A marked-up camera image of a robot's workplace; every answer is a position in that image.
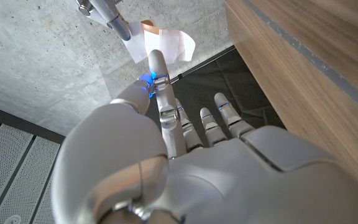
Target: robotic finger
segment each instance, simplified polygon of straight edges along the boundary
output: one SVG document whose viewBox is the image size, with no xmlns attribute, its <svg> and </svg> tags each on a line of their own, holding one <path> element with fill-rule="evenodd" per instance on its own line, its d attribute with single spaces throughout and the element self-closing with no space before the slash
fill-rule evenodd
<svg viewBox="0 0 358 224">
<path fill-rule="evenodd" d="M 226 135 L 224 135 L 221 127 L 219 127 L 219 125 L 216 123 L 209 109 L 201 109 L 200 116 L 205 128 L 205 135 L 208 139 L 210 147 L 227 141 Z"/>
<path fill-rule="evenodd" d="M 167 145 L 168 158 L 174 159 L 186 154 L 187 150 L 177 102 L 173 93 L 167 65 L 161 51 L 151 51 L 149 55 L 149 67 L 154 81 L 162 138 Z"/>
<path fill-rule="evenodd" d="M 223 93 L 217 93 L 214 97 L 215 105 L 221 113 L 226 126 L 229 128 L 234 138 L 239 138 L 243 134 L 253 130 L 254 128 L 246 123 L 236 112 Z"/>
<path fill-rule="evenodd" d="M 201 142 L 200 137 L 198 136 L 196 129 L 189 120 L 185 109 L 182 107 L 178 99 L 176 99 L 178 105 L 178 111 L 180 115 L 181 128 L 183 130 L 183 135 L 185 137 L 186 148 L 188 152 L 191 152 L 194 149 L 204 148 L 203 143 Z"/>
</svg>

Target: blue led light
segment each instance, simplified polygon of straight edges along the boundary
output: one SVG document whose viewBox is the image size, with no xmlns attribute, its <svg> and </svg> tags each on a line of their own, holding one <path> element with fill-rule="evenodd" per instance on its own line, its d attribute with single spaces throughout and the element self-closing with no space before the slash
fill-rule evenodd
<svg viewBox="0 0 358 224">
<path fill-rule="evenodd" d="M 152 73 L 152 79 L 155 79 L 155 77 L 157 77 L 157 74 L 152 70 L 152 68 L 149 68 L 149 70 Z"/>
<path fill-rule="evenodd" d="M 220 110 L 224 105 L 229 104 L 230 102 L 226 102 L 225 104 L 223 104 L 222 106 L 218 107 L 218 110 Z"/>
</svg>

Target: wooden panel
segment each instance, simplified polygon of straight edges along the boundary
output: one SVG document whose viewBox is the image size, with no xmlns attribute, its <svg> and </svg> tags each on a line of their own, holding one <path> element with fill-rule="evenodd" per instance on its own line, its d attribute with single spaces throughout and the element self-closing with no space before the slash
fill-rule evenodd
<svg viewBox="0 0 358 224">
<path fill-rule="evenodd" d="M 234 45 L 287 129 L 358 178 L 358 104 L 241 0 L 226 0 Z"/>
<path fill-rule="evenodd" d="M 358 88 L 358 1 L 250 2 Z"/>
</svg>

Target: concrete wall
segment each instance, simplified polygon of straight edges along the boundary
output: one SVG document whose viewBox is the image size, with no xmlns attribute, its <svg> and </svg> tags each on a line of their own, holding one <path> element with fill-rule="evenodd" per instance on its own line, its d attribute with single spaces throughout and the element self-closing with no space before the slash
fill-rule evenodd
<svg viewBox="0 0 358 224">
<path fill-rule="evenodd" d="M 151 19 L 195 40 L 192 62 L 169 66 L 172 77 L 232 45 L 223 0 L 125 0 L 117 7 L 129 22 Z M 134 64 L 113 31 L 64 0 L 0 0 L 0 110 L 66 135 L 147 70 L 147 60 Z"/>
</svg>

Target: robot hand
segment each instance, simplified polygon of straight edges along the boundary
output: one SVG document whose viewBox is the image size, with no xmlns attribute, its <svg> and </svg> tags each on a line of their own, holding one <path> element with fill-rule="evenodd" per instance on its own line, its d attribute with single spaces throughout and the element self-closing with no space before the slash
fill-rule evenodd
<svg viewBox="0 0 358 224">
<path fill-rule="evenodd" d="M 358 182 L 283 129 L 254 129 L 226 97 L 204 147 L 175 99 L 163 55 L 66 137 L 52 182 L 57 223 L 358 223 Z M 162 132 L 144 114 L 155 92 Z"/>
<path fill-rule="evenodd" d="M 79 10 L 84 16 L 115 30 L 125 41 L 131 39 L 131 30 L 117 10 L 114 0 L 65 0 L 67 4 Z"/>
</svg>

